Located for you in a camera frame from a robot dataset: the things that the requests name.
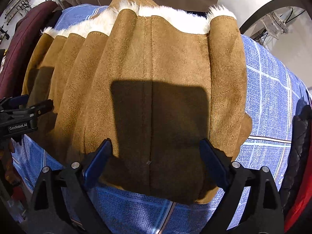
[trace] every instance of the brown cloth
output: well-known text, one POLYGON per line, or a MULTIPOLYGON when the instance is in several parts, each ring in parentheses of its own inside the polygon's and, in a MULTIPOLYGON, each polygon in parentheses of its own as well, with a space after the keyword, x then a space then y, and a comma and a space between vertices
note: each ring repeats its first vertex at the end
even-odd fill
POLYGON ((207 19, 152 0, 113 0, 99 16, 46 29, 29 62, 29 105, 54 111, 29 136, 62 164, 110 138, 100 180, 120 189, 190 204, 216 185, 199 155, 209 138, 231 160, 249 136, 246 62, 234 15, 207 19))

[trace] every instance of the brown suede fabric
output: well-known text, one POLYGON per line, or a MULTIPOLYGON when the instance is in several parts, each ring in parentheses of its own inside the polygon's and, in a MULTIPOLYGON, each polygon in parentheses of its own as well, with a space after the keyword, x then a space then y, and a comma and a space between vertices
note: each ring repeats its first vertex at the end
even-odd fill
POLYGON ((43 34, 32 69, 39 72, 26 74, 28 104, 50 98, 55 108, 30 137, 62 164, 81 161, 109 137, 113 157, 100 181, 120 189, 208 203, 217 187, 199 141, 208 137, 234 159, 251 132, 244 47, 229 16, 212 19, 210 33, 200 35, 124 9, 109 36, 71 33, 51 43, 43 34))

